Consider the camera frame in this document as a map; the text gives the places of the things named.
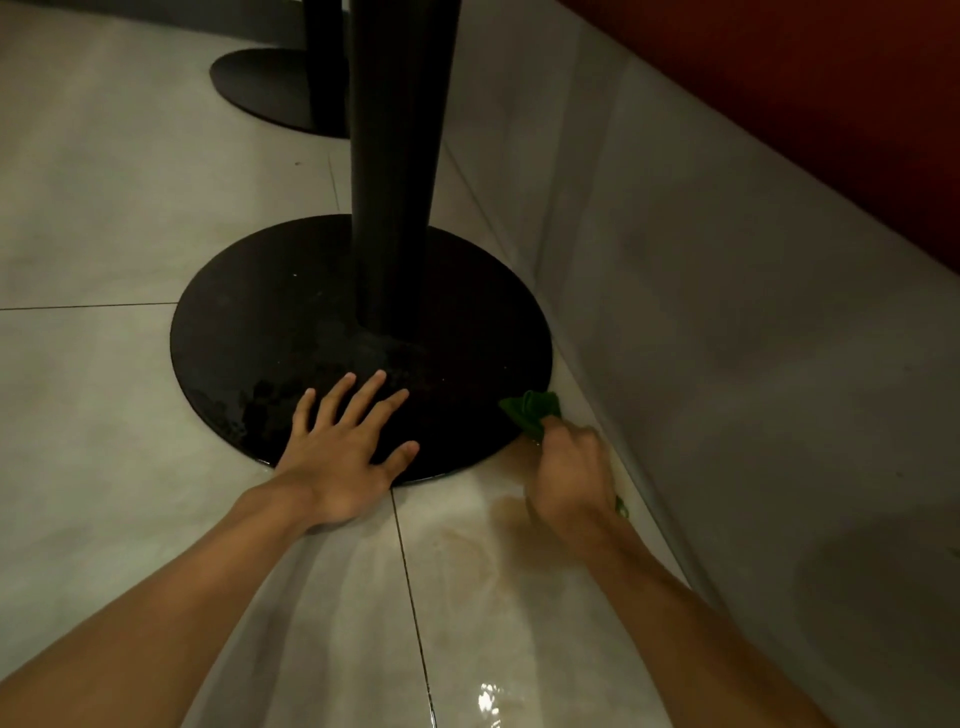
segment wrist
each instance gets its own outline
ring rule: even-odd
[[[310,488],[280,475],[245,491],[233,505],[231,515],[269,520],[295,541],[313,525],[309,518],[314,510],[313,499]]]
[[[596,554],[613,550],[634,558],[653,558],[633,525],[612,509],[581,510],[567,521],[560,536],[575,554],[587,562]]]

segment gray wall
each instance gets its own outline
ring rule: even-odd
[[[960,715],[960,279],[555,0],[446,142],[668,540],[843,726]]]

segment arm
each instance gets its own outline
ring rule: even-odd
[[[676,579],[616,515],[610,457],[557,418],[528,496],[583,559],[650,670],[676,728],[829,728],[812,700]]]
[[[406,390],[360,422],[385,375],[352,398],[347,375],[321,402],[307,390],[276,476],[247,491],[180,557],[108,604],[0,683],[0,725],[174,728],[260,584],[307,528],[368,510],[417,454],[407,443],[370,465],[380,429]]]

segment table pedestal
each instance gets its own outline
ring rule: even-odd
[[[349,16],[339,2],[305,0],[307,49],[248,48],[210,66],[214,88],[234,106],[273,124],[348,138]]]
[[[399,482],[443,475],[518,435],[497,403],[549,385],[550,331],[492,255],[427,227],[459,0],[353,0],[353,211],[283,223],[214,257],[174,316],[174,371],[231,445],[275,465],[307,387],[388,374],[411,397],[374,462],[407,440]]]

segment hand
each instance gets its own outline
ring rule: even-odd
[[[307,429],[307,419],[317,393],[308,389],[300,398],[290,442],[268,487],[307,495],[302,530],[321,523],[349,521],[372,508],[420,450],[417,443],[404,443],[382,465],[370,463],[380,430],[410,396],[401,389],[378,402],[361,421],[386,379],[383,371],[370,377],[350,400],[340,422],[335,422],[340,401],[356,380],[354,374],[344,376],[320,400],[312,430]]]
[[[543,418],[543,430],[540,467],[527,497],[547,525],[567,540],[584,516],[605,520],[615,515],[610,454],[592,429],[551,416]]]

